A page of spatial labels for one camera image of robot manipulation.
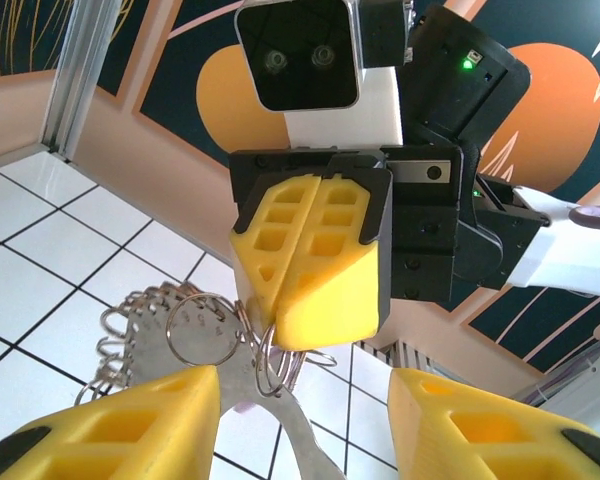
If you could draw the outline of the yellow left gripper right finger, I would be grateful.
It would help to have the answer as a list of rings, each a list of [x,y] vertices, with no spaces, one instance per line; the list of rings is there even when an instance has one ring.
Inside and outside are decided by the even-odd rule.
[[[600,479],[589,427],[421,370],[392,370],[388,417],[402,479]]]

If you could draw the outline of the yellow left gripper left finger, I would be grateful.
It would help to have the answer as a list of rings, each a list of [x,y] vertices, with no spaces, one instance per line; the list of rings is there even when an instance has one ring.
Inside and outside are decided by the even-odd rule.
[[[22,426],[0,479],[206,479],[219,419],[216,368],[187,368]]]

